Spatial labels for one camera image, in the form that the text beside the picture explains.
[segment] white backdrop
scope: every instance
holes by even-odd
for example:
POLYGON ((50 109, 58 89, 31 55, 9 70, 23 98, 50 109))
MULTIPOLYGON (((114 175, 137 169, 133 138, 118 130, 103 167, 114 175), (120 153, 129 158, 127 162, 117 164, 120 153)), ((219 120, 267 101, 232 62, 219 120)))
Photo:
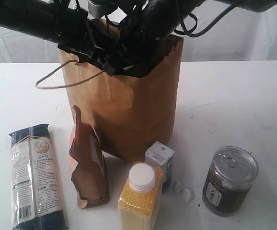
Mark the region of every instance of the white backdrop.
MULTIPOLYGON (((87 8, 87 0, 80 3, 87 8)), ((213 0, 197 7, 197 31, 227 7, 213 0)), ((121 11, 110 15, 117 22, 123 17, 121 11)), ((193 21, 187 18, 185 24, 191 28, 193 21)), ((224 60, 277 60, 277 6, 263 13, 234 9, 202 37, 185 37, 183 61, 224 60)), ((56 44, 0 28, 0 63, 58 61, 56 44)))

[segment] dark food jar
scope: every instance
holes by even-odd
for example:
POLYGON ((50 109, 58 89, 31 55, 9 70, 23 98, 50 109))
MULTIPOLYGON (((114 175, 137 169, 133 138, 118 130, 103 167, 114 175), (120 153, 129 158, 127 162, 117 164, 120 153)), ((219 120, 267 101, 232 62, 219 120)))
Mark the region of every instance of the dark food jar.
POLYGON ((258 162, 249 152, 231 146, 217 150, 203 189, 205 205, 217 215, 233 215, 258 173, 258 162))

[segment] small white box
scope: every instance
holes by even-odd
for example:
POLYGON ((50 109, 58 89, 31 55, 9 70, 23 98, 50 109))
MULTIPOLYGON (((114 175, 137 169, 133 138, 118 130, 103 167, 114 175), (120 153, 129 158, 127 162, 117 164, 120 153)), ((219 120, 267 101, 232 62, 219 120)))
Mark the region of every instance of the small white box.
POLYGON ((164 180, 163 180, 163 191, 172 182, 172 172, 173 172, 173 156, 175 151, 169 147, 163 145, 160 142, 155 142, 146 152, 145 152, 145 162, 150 165, 156 165, 163 169, 164 180))

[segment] paper bag handle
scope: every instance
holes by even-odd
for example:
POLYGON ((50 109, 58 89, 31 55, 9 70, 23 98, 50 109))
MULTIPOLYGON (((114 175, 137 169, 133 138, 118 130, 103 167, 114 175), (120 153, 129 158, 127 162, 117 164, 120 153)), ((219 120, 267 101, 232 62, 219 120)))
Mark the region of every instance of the paper bag handle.
POLYGON ((35 84, 35 87, 40 89, 40 90, 55 90, 55 89, 64 89, 64 88, 69 88, 69 87, 73 87, 73 86, 77 86, 77 85, 81 85, 82 83, 85 83, 95 77, 97 77, 98 75, 102 74, 104 71, 99 71, 98 73, 94 74, 93 76, 89 77, 88 79, 79 81, 77 83, 73 83, 73 84, 69 84, 69 85, 59 85, 59 86, 39 86, 38 84, 43 82, 44 80, 46 80, 47 78, 51 77, 53 74, 55 74, 59 69, 63 68, 64 66, 68 65, 71 62, 76 62, 76 65, 78 64, 77 60, 69 60, 67 62, 65 62, 63 65, 60 65, 58 68, 56 68, 54 71, 52 71, 51 73, 49 73, 48 75, 46 75, 45 77, 43 77, 42 79, 38 80, 35 84))

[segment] logo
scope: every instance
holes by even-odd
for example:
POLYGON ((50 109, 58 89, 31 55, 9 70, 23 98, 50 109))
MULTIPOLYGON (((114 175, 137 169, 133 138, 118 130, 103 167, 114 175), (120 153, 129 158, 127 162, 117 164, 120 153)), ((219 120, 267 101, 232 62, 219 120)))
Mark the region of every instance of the logo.
POLYGON ((42 153, 45 153, 49 150, 49 144, 45 140, 38 140, 34 144, 34 149, 35 149, 36 152, 42 154, 42 153))

